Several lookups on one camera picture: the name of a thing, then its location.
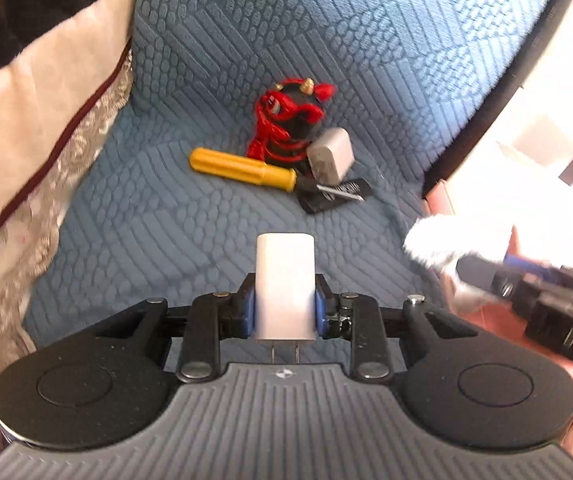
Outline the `white oval charger plug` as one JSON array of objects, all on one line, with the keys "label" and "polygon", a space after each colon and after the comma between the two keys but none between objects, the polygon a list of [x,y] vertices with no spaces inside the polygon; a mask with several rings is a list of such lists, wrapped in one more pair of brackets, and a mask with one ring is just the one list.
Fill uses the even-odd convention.
[{"label": "white oval charger plug", "polygon": [[271,347],[290,346],[299,363],[301,347],[317,338],[315,328],[315,239],[306,233],[257,237],[255,333]]}]

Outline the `black rectangular lighter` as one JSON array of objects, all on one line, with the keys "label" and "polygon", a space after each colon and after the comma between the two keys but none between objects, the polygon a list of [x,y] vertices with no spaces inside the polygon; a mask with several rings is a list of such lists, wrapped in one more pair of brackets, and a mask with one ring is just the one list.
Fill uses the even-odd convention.
[{"label": "black rectangular lighter", "polygon": [[364,202],[373,188],[364,178],[347,180],[339,185],[325,185],[310,178],[296,184],[296,196],[306,214],[321,214],[352,202]]}]

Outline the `white fluffy plush toy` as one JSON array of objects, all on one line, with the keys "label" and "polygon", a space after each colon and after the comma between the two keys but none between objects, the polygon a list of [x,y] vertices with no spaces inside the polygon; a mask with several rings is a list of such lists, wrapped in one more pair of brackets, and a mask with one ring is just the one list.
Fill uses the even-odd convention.
[{"label": "white fluffy plush toy", "polygon": [[413,224],[403,249],[413,261],[438,273],[446,288],[449,309],[465,315],[479,310],[492,298],[459,278],[457,262],[469,254],[501,262],[509,249],[512,231],[513,226],[504,219],[432,214]]}]

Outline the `yellow handled screwdriver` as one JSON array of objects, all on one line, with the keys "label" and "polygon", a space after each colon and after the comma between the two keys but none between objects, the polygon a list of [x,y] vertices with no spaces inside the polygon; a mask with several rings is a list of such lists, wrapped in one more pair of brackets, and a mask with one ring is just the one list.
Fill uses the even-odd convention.
[{"label": "yellow handled screwdriver", "polygon": [[296,184],[314,178],[297,174],[294,169],[268,165],[257,159],[229,153],[195,148],[189,157],[194,171],[247,184],[276,188],[286,193],[296,192]]}]

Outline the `white square charger adapter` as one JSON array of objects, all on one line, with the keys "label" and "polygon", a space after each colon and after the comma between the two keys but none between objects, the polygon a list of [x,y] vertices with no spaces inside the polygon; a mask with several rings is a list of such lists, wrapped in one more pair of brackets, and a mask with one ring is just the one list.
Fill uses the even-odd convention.
[{"label": "white square charger adapter", "polygon": [[339,185],[355,162],[349,133],[344,128],[323,131],[306,151],[315,180],[325,185]]}]

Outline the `red black toy figurine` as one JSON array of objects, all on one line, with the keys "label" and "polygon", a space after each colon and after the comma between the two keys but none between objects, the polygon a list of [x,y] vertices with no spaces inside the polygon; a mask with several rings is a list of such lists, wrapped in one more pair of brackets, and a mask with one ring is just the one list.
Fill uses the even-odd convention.
[{"label": "red black toy figurine", "polygon": [[307,148],[336,88],[311,78],[288,78],[267,90],[256,102],[255,135],[246,156],[269,165],[310,171]]}]

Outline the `pink cardboard box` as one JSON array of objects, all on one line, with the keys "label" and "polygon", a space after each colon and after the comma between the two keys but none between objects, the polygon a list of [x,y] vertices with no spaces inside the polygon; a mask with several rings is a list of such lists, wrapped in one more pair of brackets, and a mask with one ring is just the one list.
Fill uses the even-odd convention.
[{"label": "pink cardboard box", "polygon": [[445,180],[439,180],[424,197],[425,211],[430,216],[435,214],[454,214],[454,208]]}]

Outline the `blue quilted sofa cover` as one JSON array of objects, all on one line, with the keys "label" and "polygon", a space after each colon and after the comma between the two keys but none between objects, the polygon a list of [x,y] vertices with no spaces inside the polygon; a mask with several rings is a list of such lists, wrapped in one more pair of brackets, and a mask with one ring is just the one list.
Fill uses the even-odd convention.
[{"label": "blue quilted sofa cover", "polygon": [[[505,81],[550,0],[137,0],[134,88],[32,292],[39,347],[149,297],[233,290],[265,232],[315,237],[336,290],[441,306],[405,234],[425,179]],[[204,146],[308,167],[324,130],[349,134],[373,196],[306,214],[294,195],[193,171]]]}]

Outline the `floral blanket with lace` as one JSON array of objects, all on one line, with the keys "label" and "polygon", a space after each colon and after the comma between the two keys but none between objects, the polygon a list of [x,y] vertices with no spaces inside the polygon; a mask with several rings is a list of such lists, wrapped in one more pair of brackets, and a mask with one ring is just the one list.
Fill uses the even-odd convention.
[{"label": "floral blanket with lace", "polygon": [[32,285],[128,100],[134,3],[0,0],[0,372],[35,348]]}]

